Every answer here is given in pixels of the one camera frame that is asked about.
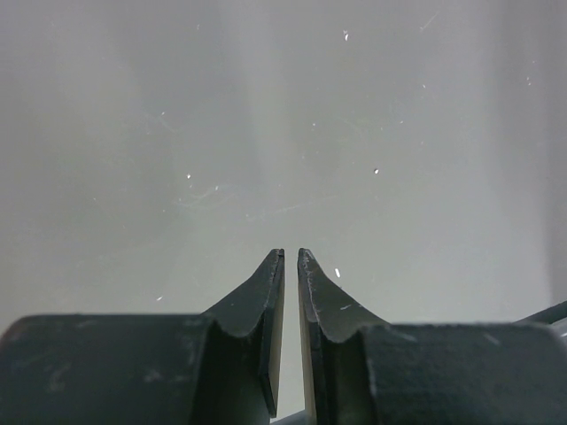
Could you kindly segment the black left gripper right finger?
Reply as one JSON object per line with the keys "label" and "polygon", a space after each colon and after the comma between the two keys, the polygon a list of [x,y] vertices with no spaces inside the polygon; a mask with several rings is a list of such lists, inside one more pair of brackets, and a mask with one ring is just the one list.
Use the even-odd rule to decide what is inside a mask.
{"label": "black left gripper right finger", "polygon": [[566,306],[504,323],[391,324],[298,253],[309,424],[563,424]]}

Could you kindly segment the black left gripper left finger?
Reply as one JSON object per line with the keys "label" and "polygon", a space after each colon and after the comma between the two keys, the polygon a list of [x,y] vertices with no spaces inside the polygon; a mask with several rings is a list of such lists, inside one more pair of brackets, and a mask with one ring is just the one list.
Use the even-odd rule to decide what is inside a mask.
{"label": "black left gripper left finger", "polygon": [[4,424],[267,424],[284,251],[202,313],[43,314],[1,337]]}

